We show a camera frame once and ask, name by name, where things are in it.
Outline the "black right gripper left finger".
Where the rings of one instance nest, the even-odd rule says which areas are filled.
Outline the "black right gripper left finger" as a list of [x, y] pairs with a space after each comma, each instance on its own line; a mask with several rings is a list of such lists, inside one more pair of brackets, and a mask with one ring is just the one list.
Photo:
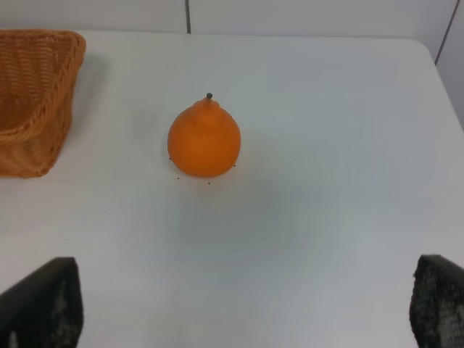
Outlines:
[[1, 293], [2, 347], [77, 347], [83, 324], [73, 257], [50, 260]]

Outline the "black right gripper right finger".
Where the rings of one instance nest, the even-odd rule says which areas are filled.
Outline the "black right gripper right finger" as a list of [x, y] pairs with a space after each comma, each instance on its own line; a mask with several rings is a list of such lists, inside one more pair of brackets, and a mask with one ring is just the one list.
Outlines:
[[409, 318], [419, 347], [462, 347], [463, 268], [441, 255], [420, 256]]

